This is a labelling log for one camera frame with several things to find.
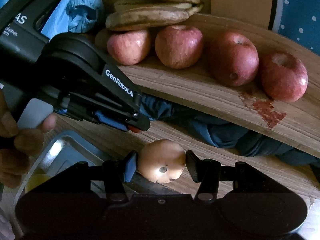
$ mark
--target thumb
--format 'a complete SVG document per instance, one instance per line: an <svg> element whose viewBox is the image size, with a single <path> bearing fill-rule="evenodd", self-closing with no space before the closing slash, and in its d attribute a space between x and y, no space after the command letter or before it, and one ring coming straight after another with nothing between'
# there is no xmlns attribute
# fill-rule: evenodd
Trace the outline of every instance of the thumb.
<svg viewBox="0 0 320 240"><path fill-rule="evenodd" d="M0 90L0 137L13 137L18 134L17 122L9 112L2 90Z"/></svg>

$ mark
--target finger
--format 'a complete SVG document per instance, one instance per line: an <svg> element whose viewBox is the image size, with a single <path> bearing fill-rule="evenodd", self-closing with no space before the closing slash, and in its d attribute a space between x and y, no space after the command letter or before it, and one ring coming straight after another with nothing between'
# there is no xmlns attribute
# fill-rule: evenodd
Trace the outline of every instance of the finger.
<svg viewBox="0 0 320 240"><path fill-rule="evenodd" d="M16 188L21 184L22 176L0 171L0 181L9 188Z"/></svg>
<svg viewBox="0 0 320 240"><path fill-rule="evenodd" d="M38 127L43 133L48 133L56 127L56 115L50 114Z"/></svg>
<svg viewBox="0 0 320 240"><path fill-rule="evenodd" d="M14 146L28 156L38 155L43 146L44 134L40 129L24 129L14 139Z"/></svg>
<svg viewBox="0 0 320 240"><path fill-rule="evenodd" d="M22 175L29 169L29 157L16 149L0 150L0 170L13 175Z"/></svg>
<svg viewBox="0 0 320 240"><path fill-rule="evenodd" d="M10 114L2 90L0 90L0 136L13 137L18 132L17 123Z"/></svg>

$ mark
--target polka dot fabric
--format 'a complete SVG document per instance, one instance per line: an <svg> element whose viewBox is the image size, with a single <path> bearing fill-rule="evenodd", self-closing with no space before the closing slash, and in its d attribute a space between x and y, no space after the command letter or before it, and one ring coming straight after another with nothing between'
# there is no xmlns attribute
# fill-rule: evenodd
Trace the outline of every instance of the polka dot fabric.
<svg viewBox="0 0 320 240"><path fill-rule="evenodd" d="M320 55L320 0L284 0L279 34Z"/></svg>

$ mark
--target small bruised apple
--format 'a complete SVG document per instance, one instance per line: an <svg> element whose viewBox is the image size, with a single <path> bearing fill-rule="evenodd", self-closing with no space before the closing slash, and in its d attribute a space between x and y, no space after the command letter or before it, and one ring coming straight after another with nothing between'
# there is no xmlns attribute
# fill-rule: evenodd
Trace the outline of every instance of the small bruised apple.
<svg viewBox="0 0 320 240"><path fill-rule="evenodd" d="M264 91L275 100L295 102L308 86L308 73L302 61L285 52L266 55L259 75Z"/></svg>
<svg viewBox="0 0 320 240"><path fill-rule="evenodd" d="M169 183L178 179L186 164L186 153L171 140L147 144L139 153L137 168L140 174L154 183Z"/></svg>

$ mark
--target red apple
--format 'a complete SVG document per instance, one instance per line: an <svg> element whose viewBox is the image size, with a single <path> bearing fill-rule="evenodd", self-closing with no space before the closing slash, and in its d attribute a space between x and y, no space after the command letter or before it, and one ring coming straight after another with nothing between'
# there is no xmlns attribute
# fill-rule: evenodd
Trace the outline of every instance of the red apple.
<svg viewBox="0 0 320 240"><path fill-rule="evenodd" d="M221 33L211 42L208 52L209 71L222 84L241 86L254 80L258 73L257 49L239 33Z"/></svg>
<svg viewBox="0 0 320 240"><path fill-rule="evenodd" d="M295 102L308 86L308 73L300 59L274 52L262 59L259 75L264 91L273 99Z"/></svg>
<svg viewBox="0 0 320 240"><path fill-rule="evenodd" d="M109 54L123 65L134 65L150 52L151 36L148 30L129 31L111 35L107 42Z"/></svg>
<svg viewBox="0 0 320 240"><path fill-rule="evenodd" d="M158 33L155 49L161 62L180 69L195 64L203 50L203 35L196 27L172 25Z"/></svg>

